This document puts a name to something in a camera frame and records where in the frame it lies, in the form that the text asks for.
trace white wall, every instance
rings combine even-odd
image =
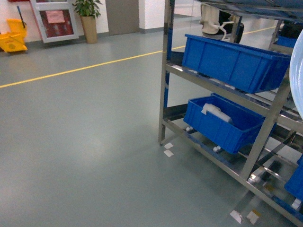
[[[103,4],[100,6],[101,16],[96,20],[98,33],[108,32],[105,0],[101,0],[101,2]],[[20,6],[22,17],[27,24],[27,37],[25,38],[25,42],[41,40],[30,2],[8,2],[7,0],[0,0],[0,32],[3,34],[9,31],[6,23],[7,18],[20,18],[17,5]],[[77,14],[75,14],[75,17],[79,35],[83,35],[80,17]]]
[[[151,29],[164,25],[164,0],[139,0],[140,28]]]
[[[108,32],[108,22],[105,0],[100,6],[101,16],[97,19],[97,32]],[[6,33],[9,31],[7,26],[7,18],[19,18],[17,5],[20,6],[24,21],[27,23],[27,37],[25,42],[41,40],[40,34],[36,25],[34,13],[32,12],[30,2],[8,2],[0,0],[0,32]],[[164,24],[164,0],[139,0],[139,20],[140,28],[151,29],[163,27]],[[176,0],[175,13],[187,16],[200,16],[200,3],[194,0]],[[77,28],[79,35],[83,35],[83,29],[80,17],[76,14]]]
[[[201,16],[201,3],[195,0],[176,0],[175,13],[192,17]],[[164,0],[139,0],[140,28],[151,29],[164,25]]]
[[[201,16],[201,3],[195,0],[176,0],[175,13],[180,15]]]

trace gray epoxy floor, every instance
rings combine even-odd
[[[274,25],[244,24],[245,32]],[[194,18],[175,26],[174,47],[185,45],[184,33],[201,33]],[[266,48],[272,32],[242,43]],[[0,53],[0,85],[161,48],[159,32]],[[160,64],[156,53],[0,89],[1,227],[240,226],[233,209],[261,212],[255,226],[293,226],[181,139],[174,156],[163,153]],[[209,94],[176,76],[169,92],[169,105]]]

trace yellow floor line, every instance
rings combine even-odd
[[[243,33],[243,35],[256,33],[256,32],[261,32],[261,31],[272,29],[272,28],[275,28],[275,26],[274,27],[263,28],[263,29],[256,30],[256,31],[246,32],[246,33]],[[178,46],[178,47],[172,48],[172,50],[177,50],[177,49],[181,49],[181,48],[184,48],[184,47],[185,46]],[[78,69],[64,71],[64,72],[58,72],[58,73],[54,73],[54,74],[50,74],[50,75],[46,75],[46,76],[42,76],[42,77],[36,77],[36,78],[32,78],[32,79],[22,80],[22,81],[15,82],[15,83],[4,84],[4,85],[0,85],[0,88],[11,87],[11,86],[19,85],[19,84],[25,84],[25,83],[33,82],[33,81],[36,81],[36,80],[46,79],[46,78],[50,78],[50,77],[56,77],[56,76],[60,76],[60,75],[64,75],[64,74],[68,74],[68,73],[72,73],[72,72],[77,72],[77,71],[81,71],[81,70],[88,70],[88,69],[95,68],[95,67],[102,66],[102,65],[108,65],[108,64],[112,64],[112,63],[116,63],[116,62],[120,62],[120,61],[126,61],[126,60],[135,59],[135,58],[141,58],[141,57],[145,57],[145,56],[148,56],[148,55],[161,53],[161,52],[162,51],[155,51],[155,52],[151,52],[151,53],[140,54],[140,55],[136,55],[136,56],[133,56],[133,57],[122,58],[122,59],[118,59],[118,60],[114,60],[114,61],[107,61],[107,62],[104,62],[104,63],[90,65],[90,66],[83,67],[83,68],[78,68]]]
[[[256,31],[251,31],[251,32],[244,32],[243,35],[247,35],[247,34],[251,34],[251,33],[255,33],[255,32],[262,32],[262,31],[269,30],[269,29],[272,29],[272,28],[275,28],[275,27],[276,27],[276,26],[267,27],[267,28],[263,28],[263,29],[256,30]]]

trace green leaves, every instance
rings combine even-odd
[[[101,15],[101,13],[99,12],[100,8],[97,4],[102,5],[100,0],[76,0],[75,3],[72,5],[75,7],[74,11],[80,16],[92,16],[96,18]]]

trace chair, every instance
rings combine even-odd
[[[227,38],[227,36],[230,36],[231,33],[227,34],[227,31],[224,29],[224,27],[228,24],[233,24],[234,22],[226,21],[220,25],[219,16],[219,9],[203,3],[201,4],[200,23],[203,25],[202,33],[205,37],[224,40]]]

